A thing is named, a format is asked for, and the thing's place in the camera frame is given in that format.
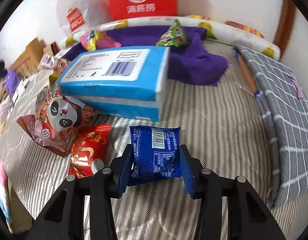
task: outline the red gold packaging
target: red gold packaging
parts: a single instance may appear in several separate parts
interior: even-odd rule
[[[68,174],[78,178],[93,176],[104,168],[110,124],[82,127],[73,141]]]

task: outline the bed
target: bed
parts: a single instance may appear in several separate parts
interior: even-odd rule
[[[229,68],[218,87],[193,86],[168,80],[160,123],[100,116],[95,124],[111,123],[107,163],[130,143],[130,125],[181,126],[180,143],[193,157],[220,176],[243,175],[266,201],[271,187],[271,158],[265,128],[253,93],[229,45],[204,41],[206,49],[227,58]],[[50,71],[41,71],[15,104],[0,141],[6,173],[21,202],[35,219],[67,175],[70,158],[35,144],[16,123],[33,114],[38,93]],[[84,230],[89,239],[89,197]],[[181,178],[128,187],[112,200],[118,239],[192,239],[199,201],[186,194]],[[299,237],[308,224],[308,191],[286,205],[271,209],[286,239]],[[221,239],[227,237],[227,205],[223,199]]]

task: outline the purple cloth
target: purple cloth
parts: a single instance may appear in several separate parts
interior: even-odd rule
[[[21,82],[21,78],[18,76],[17,72],[14,70],[8,70],[5,77],[5,89],[13,97],[17,86]]]
[[[138,26],[109,30],[106,33],[123,47],[147,46],[155,45],[168,28],[169,26]],[[206,38],[206,29],[183,28],[191,43],[185,47],[171,47],[167,77],[191,85],[216,86],[227,69],[226,58],[206,51],[201,41]],[[82,52],[85,52],[85,49],[81,44],[77,44],[64,58],[73,60]]]

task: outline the screw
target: screw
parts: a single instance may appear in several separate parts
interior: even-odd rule
[[[203,174],[208,175],[208,174],[210,174],[210,169],[208,169],[208,168],[203,168],[203,169],[201,169],[201,172],[202,172]]]
[[[68,175],[66,177],[66,179],[67,179],[67,181],[73,181],[73,180],[75,180],[75,175]]]
[[[102,169],[103,174],[110,174],[112,172],[111,168],[104,168]]]
[[[244,183],[246,181],[246,178],[243,177],[243,176],[238,176],[237,177],[237,180],[240,182],[240,183]]]

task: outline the gray plaid cloth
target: gray plaid cloth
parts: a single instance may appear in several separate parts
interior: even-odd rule
[[[269,202],[278,207],[308,190],[308,100],[289,68],[241,45],[235,47],[258,86],[255,98],[273,160]]]

